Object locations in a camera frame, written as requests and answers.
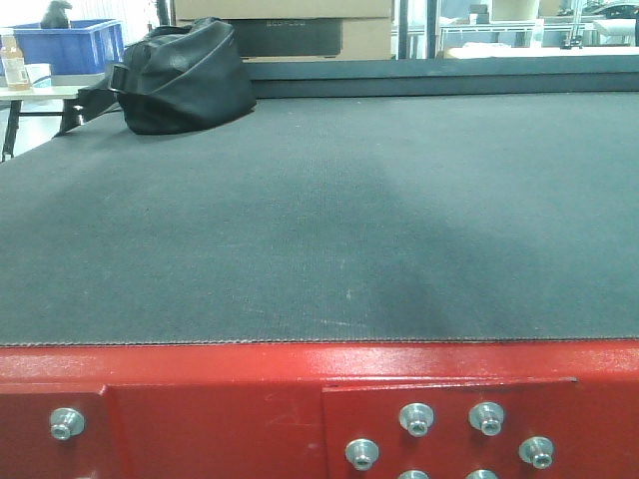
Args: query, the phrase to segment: table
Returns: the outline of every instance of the table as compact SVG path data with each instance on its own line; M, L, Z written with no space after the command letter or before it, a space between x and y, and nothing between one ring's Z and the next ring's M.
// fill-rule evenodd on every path
M60 131L65 132L80 125L79 113L76 110L78 90L82 86L56 86L46 88L34 88L31 90L13 91L8 88L0 88L0 100L11 102L9 107L9 119L5 131L4 144L2 146L2 162L7 155L13 158L13 147L20 125L20 117L62 117ZM22 102L39 100L62 100L62 112L22 112Z
M584 47L565 50L555 47L504 48L490 44L475 44L469 47L444 50L444 58L541 58L541 57L588 57L607 55L639 55L639 47Z
M639 165L612 141L637 109L634 94L261 101L160 137L101 117L3 166L2 340L639 336L624 200Z
M112 113L7 162L0 475L358 477L366 438L371 479L639 477L638 109L269 100L159 137ZM51 437L61 407L84 433Z

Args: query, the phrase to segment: black leather bag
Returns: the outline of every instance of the black leather bag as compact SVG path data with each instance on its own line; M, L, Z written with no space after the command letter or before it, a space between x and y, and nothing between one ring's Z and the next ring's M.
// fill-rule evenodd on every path
M215 18L159 27L129 46L109 88L129 128L142 135L212 128L256 104L233 27Z

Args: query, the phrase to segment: bottle label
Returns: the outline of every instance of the bottle label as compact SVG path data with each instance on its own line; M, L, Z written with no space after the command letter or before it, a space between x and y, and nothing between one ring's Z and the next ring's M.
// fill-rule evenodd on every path
M4 58L2 68L7 85L29 85L29 76L24 66L24 58Z

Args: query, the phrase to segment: cardboard box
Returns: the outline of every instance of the cardboard box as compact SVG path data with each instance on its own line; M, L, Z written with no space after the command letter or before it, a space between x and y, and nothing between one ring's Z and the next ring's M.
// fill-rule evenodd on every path
M316 62L332 60L390 60L389 18L342 20L341 53L335 56L255 57L247 62Z
M561 6L561 0L540 0L539 16L555 17L559 13L560 6Z
M391 0L174 0L176 18L384 18Z
M539 14L539 0L491 0L490 22L533 21Z
M234 26L242 57L319 56L341 53L337 18L227 20Z

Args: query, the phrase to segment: table leg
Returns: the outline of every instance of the table leg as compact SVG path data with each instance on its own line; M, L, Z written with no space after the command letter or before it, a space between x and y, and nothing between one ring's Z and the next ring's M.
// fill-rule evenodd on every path
M2 146L2 162L5 161L7 155L13 158L13 147L16 143L16 134L20 128L20 110L22 109L22 100L12 100L9 108L9 120L7 122L7 130L4 134L4 145Z

